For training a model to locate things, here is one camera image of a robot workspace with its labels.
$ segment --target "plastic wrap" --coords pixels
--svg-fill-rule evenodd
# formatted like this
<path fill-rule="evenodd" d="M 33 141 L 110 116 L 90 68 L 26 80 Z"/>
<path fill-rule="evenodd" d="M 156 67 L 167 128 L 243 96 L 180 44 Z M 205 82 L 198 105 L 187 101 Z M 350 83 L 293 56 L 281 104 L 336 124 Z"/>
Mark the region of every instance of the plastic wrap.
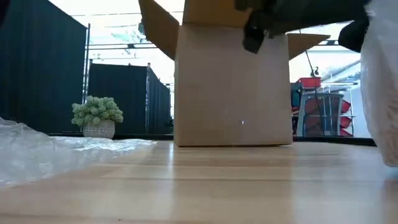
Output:
<path fill-rule="evenodd" d="M 361 51 L 361 88 L 368 129 L 384 162 L 398 166 L 398 1 L 375 0 Z"/>
<path fill-rule="evenodd" d="M 49 137 L 0 118 L 0 188 L 82 169 L 153 143 L 140 139 Z"/>

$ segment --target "wooden table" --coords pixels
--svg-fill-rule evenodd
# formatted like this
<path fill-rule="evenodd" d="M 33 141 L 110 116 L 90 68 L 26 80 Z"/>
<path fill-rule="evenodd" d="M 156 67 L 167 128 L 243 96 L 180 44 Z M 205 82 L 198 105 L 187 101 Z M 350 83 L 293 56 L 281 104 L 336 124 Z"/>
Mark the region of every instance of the wooden table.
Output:
<path fill-rule="evenodd" d="M 137 149 L 0 190 L 1 224 L 398 222 L 398 170 L 376 148 Z"/>

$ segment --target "open cardboard box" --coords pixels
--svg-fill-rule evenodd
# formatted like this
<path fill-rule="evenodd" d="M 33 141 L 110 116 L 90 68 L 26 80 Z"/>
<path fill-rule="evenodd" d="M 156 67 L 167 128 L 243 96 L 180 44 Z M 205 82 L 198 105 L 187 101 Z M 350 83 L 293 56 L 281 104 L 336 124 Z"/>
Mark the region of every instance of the open cardboard box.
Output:
<path fill-rule="evenodd" d="M 234 0 L 185 0 L 182 26 L 154 0 L 139 4 L 147 39 L 175 61 L 178 146 L 292 143 L 289 60 L 328 35 L 280 35 L 252 54 L 242 46 L 250 12 Z"/>

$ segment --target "dark partition wall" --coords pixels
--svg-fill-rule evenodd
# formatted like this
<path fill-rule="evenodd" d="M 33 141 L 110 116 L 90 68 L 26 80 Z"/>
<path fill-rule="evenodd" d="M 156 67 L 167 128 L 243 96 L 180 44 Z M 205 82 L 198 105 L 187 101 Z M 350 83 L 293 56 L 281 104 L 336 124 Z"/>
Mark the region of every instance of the dark partition wall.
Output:
<path fill-rule="evenodd" d="M 0 116 L 45 133 L 77 131 L 86 27 L 48 0 L 11 0 L 0 28 Z"/>
<path fill-rule="evenodd" d="M 88 94 L 113 97 L 123 111 L 124 121 L 116 125 L 115 134 L 146 133 L 146 79 L 147 67 L 90 66 Z"/>
<path fill-rule="evenodd" d="M 169 134 L 170 90 L 148 69 L 149 78 L 149 134 Z"/>

